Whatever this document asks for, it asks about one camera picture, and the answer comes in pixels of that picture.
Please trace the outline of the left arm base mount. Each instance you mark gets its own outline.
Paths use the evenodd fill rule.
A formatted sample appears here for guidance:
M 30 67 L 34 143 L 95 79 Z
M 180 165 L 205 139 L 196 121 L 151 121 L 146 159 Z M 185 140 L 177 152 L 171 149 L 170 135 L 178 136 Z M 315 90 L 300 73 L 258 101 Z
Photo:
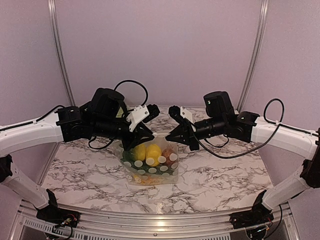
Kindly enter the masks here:
M 49 189 L 46 189 L 46 192 L 48 194 L 48 205 L 41 209 L 35 208 L 37 210 L 36 217 L 40 220 L 54 223 L 55 225 L 53 230 L 62 227 L 70 227 L 70 233 L 68 237 L 58 238 L 57 236 L 46 233 L 45 235 L 47 239 L 70 240 L 74 236 L 74 228 L 76 228 L 78 225 L 80 213 L 78 211 L 58 207 L 55 194 Z

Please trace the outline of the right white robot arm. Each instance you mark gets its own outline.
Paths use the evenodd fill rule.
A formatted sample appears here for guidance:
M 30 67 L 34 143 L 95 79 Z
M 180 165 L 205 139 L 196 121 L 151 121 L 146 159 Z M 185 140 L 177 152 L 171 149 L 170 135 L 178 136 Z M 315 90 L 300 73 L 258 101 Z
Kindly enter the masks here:
M 201 140 L 226 135 L 246 143 L 255 143 L 256 151 L 266 145 L 287 150 L 304 157 L 303 164 L 288 178 L 256 198 L 247 219 L 258 224 L 275 207 L 310 188 L 320 186 L 320 132 L 288 126 L 268 120 L 257 113 L 235 113 L 229 94 L 215 91 L 204 97 L 208 119 L 192 122 L 192 114 L 185 108 L 171 106 L 168 110 L 178 126 L 166 136 L 167 141 L 189 146 L 191 151 L 204 147 Z

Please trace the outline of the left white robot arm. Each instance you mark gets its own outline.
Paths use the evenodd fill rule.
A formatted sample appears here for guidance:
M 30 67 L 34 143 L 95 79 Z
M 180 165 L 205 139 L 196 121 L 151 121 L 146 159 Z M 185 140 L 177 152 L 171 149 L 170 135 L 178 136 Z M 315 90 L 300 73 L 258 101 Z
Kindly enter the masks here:
M 120 140 L 127 151 L 154 139 L 146 123 L 159 115 L 157 105 L 128 109 L 125 97 L 110 88 L 98 88 L 84 105 L 55 107 L 38 119 L 0 130 L 0 183 L 29 201 L 53 223 L 63 219 L 54 193 L 28 178 L 13 163 L 11 154 L 42 144 L 68 143 L 93 137 Z

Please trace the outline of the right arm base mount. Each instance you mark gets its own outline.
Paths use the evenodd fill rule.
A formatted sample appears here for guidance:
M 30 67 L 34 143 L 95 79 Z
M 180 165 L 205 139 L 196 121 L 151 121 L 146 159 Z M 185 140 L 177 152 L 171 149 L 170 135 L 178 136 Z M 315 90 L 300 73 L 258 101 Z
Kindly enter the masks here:
M 263 240 L 267 231 L 273 225 L 274 216 L 272 211 L 262 204 L 265 193 L 266 190 L 258 194 L 250 210 L 238 211 L 229 215 L 229 222 L 234 229 L 264 224 L 264 226 L 246 230 L 246 235 L 250 240 Z

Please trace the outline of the clear polka dot zip bag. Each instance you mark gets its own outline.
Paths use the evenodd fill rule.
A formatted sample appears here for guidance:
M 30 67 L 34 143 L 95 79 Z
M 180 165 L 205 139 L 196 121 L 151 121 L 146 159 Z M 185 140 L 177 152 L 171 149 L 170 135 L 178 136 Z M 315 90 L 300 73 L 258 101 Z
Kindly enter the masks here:
M 129 184 L 154 186 L 175 184 L 179 179 L 179 156 L 176 143 L 166 140 L 167 132 L 154 134 L 154 139 L 130 150 L 122 144 L 114 155 L 123 166 Z

